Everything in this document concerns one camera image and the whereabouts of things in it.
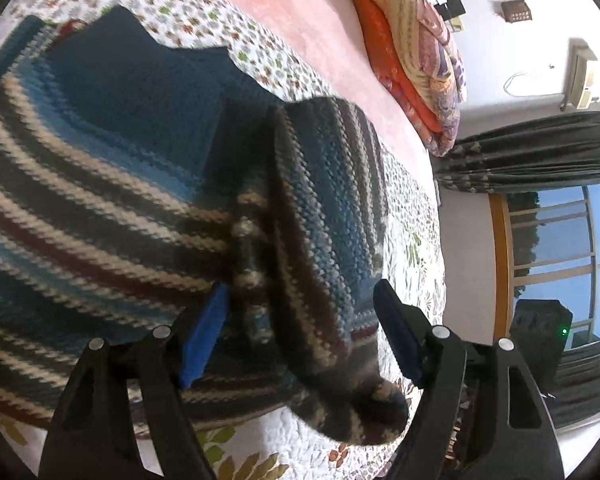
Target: knitted sweater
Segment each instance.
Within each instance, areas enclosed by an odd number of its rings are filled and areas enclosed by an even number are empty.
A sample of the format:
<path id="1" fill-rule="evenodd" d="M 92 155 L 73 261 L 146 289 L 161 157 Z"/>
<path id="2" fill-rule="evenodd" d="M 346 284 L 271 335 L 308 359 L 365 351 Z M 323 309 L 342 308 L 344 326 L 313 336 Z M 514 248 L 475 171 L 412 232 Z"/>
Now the knitted sweater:
<path id="1" fill-rule="evenodd" d="M 284 104 L 225 49 L 160 46 L 121 7 L 58 33 L 28 17 L 0 51 L 0 409 L 47 425 L 90 338 L 137 340 L 224 282 L 229 319 L 182 393 L 195 428 L 288 404 L 336 440 L 398 437 L 408 407 L 379 375 L 371 300 L 384 179 L 362 111 Z"/>

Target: pink sheet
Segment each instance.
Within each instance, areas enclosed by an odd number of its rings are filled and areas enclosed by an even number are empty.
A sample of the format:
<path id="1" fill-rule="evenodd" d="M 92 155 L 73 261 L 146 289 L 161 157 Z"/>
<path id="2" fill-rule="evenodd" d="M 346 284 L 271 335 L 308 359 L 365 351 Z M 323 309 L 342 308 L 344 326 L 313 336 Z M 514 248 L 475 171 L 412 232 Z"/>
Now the pink sheet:
<path id="1" fill-rule="evenodd" d="M 295 50 L 343 97 L 358 104 L 435 201 L 429 156 L 368 59 L 353 0 L 229 0 Z"/>

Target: bedsheet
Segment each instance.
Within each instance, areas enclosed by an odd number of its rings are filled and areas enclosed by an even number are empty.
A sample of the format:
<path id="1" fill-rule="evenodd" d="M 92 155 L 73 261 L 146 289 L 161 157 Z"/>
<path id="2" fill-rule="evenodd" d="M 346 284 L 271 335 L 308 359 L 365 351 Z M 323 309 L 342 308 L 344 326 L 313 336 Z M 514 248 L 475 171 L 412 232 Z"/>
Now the bedsheet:
<path id="1" fill-rule="evenodd" d="M 167 46 L 228 46 L 241 70 L 284 100 L 336 94 L 283 40 L 226 0 L 12 0 L 0 17 L 0 44 L 26 14 L 54 22 L 89 22 L 115 4 L 133 10 Z M 432 323 L 441 323 L 445 285 L 435 202 L 388 142 L 383 143 L 382 159 L 389 203 L 383 274 L 401 300 L 421 308 Z M 420 391 L 401 377 L 381 330 L 378 351 L 382 375 L 400 385 L 413 415 Z M 2 414 L 0 429 L 36 472 L 45 431 Z M 138 441 L 142 460 L 159 472 L 151 441 L 144 437 Z M 307 427 L 287 408 L 239 427 L 199 433 L 198 439 L 219 480 L 369 479 L 399 444 L 344 446 Z"/>

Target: silver screw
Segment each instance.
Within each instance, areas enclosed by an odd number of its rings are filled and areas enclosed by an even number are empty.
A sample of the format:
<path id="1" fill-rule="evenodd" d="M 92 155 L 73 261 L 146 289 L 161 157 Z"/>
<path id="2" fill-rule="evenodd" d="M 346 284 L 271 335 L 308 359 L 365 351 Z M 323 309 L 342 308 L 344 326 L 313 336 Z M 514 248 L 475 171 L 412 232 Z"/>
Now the silver screw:
<path id="1" fill-rule="evenodd" d="M 431 331 L 433 332 L 433 335 L 436 336 L 438 339 L 446 339 L 451 335 L 449 329 L 444 325 L 436 325 L 431 329 Z"/>
<path id="2" fill-rule="evenodd" d="M 100 350 L 104 346 L 104 339 L 101 337 L 95 337 L 89 341 L 89 348 L 91 350 Z"/>
<path id="3" fill-rule="evenodd" d="M 513 341 L 511 339 L 507 339 L 506 337 L 498 339 L 498 346 L 505 352 L 511 352 L 515 348 Z"/>
<path id="4" fill-rule="evenodd" d="M 166 325 L 160 325 L 154 328 L 154 337 L 156 339 L 167 339 L 171 335 L 171 328 Z"/>

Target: curtain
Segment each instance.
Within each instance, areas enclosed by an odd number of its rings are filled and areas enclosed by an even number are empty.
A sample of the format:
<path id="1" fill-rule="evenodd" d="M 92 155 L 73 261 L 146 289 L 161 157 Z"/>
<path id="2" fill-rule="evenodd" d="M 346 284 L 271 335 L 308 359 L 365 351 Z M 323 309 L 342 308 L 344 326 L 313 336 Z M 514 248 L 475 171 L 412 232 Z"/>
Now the curtain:
<path id="1" fill-rule="evenodd" d="M 600 184 L 600 111 L 562 114 L 467 137 L 433 164 L 440 185 L 473 193 Z"/>
<path id="2" fill-rule="evenodd" d="M 600 341 L 564 352 L 546 405 L 556 428 L 600 412 Z"/>

